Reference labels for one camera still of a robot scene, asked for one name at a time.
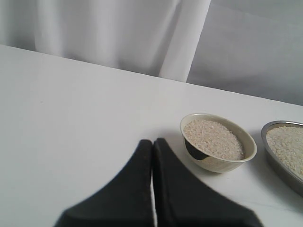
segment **rice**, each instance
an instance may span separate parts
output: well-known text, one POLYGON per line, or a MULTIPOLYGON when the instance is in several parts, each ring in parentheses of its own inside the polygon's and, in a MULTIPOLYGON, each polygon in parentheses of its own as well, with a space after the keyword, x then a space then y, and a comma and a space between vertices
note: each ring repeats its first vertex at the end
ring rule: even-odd
POLYGON ((189 142, 203 153, 227 160, 244 159, 237 137, 218 122, 193 120, 183 129, 189 142))
POLYGON ((303 179, 303 128, 284 126, 271 129, 266 140, 279 160, 303 179))

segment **stainless steel dish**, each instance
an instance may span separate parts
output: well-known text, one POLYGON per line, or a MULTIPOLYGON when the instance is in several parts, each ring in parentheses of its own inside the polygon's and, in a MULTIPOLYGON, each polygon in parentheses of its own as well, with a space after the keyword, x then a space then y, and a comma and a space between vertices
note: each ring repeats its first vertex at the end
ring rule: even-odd
POLYGON ((266 134, 269 130, 283 127, 283 126, 291 126, 291 127, 303 127, 303 123, 298 122, 290 122, 290 121, 275 121, 270 122, 264 125, 261 131, 262 140, 266 149, 266 157, 269 165, 274 169, 276 174, 295 192, 303 197, 303 179, 294 174, 285 164, 282 163, 278 159, 278 157, 274 154, 274 152, 270 149, 266 134))

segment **black object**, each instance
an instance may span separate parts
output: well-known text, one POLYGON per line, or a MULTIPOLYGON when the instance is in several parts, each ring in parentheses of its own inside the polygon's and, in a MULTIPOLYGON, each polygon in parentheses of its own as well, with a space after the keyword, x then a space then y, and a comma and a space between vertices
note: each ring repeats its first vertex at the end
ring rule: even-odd
POLYGON ((157 139, 152 180, 159 227, 261 227, 253 211, 221 196, 197 179, 165 139, 157 139))
POLYGON ((131 159, 103 189, 67 209, 56 227, 152 227, 152 143, 141 140, 131 159))

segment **white curtain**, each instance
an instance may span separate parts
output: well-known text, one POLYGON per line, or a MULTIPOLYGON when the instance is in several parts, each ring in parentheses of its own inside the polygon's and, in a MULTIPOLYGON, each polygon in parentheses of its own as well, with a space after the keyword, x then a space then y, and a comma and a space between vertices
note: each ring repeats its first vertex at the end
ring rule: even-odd
POLYGON ((0 0, 0 44, 303 105, 302 0, 0 0))
POLYGON ((210 0, 0 0, 0 44, 186 82, 210 0))

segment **cream bowl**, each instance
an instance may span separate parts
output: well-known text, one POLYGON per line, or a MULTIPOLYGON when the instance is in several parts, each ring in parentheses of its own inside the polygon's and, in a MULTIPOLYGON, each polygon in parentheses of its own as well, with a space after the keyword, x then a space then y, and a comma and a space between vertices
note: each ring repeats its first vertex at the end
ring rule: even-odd
POLYGON ((190 159, 196 163, 198 166, 202 167, 211 172, 216 173, 225 173, 229 172, 244 162, 252 160, 257 153, 257 146, 254 139, 240 126, 236 125, 235 123, 207 113, 194 113, 185 116, 180 123, 181 133, 183 135, 184 144, 187 150, 187 154, 190 159), (241 142, 243 151, 244 151, 244 159, 242 160, 227 160, 219 157, 215 157, 211 154, 202 152, 198 147, 190 142, 187 136, 184 133, 184 127, 189 124, 193 120, 207 120, 218 122, 224 125, 228 130, 230 130, 241 142))

